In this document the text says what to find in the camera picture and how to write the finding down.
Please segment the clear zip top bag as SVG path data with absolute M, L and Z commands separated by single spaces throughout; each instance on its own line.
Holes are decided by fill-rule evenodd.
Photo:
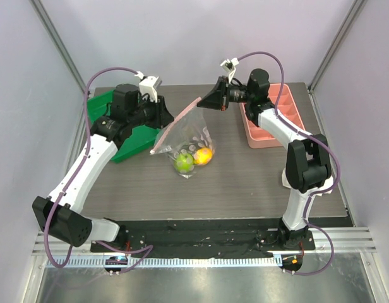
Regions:
M 186 179 L 205 165 L 194 165 L 191 172 L 180 174 L 174 167 L 174 161 L 180 153 L 193 156 L 198 149 L 208 147 L 213 151 L 214 156 L 216 150 L 215 142 L 210 136 L 203 117 L 203 109 L 196 106 L 200 100 L 200 97 L 194 99 L 175 117 L 172 123 L 161 130 L 150 150 L 151 155 L 165 155 L 177 174 Z

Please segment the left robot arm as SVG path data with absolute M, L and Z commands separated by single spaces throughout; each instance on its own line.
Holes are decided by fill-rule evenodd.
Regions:
M 33 201 L 43 233 L 73 247 L 104 241 L 112 251 L 122 251 L 127 237 L 120 225 L 110 219 L 84 217 L 83 205 L 98 176 L 134 128 L 162 129 L 173 120 L 154 84 L 143 80 L 138 86 L 117 86 L 105 113 L 92 122 L 90 140 L 63 180 L 48 197 L 38 196 Z

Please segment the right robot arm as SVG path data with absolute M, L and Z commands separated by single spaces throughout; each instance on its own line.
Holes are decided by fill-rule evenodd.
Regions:
M 303 133 L 281 114 L 278 103 L 269 97 L 269 89 L 269 74 L 260 68 L 252 70 L 245 85 L 229 83 L 228 77 L 221 76 L 196 105 L 225 110 L 230 103 L 243 103 L 248 121 L 268 132 L 286 149 L 285 176 L 290 185 L 290 196 L 279 220 L 274 244 L 292 249 L 307 236 L 313 193 L 323 189 L 332 175 L 332 168 L 326 137 Z

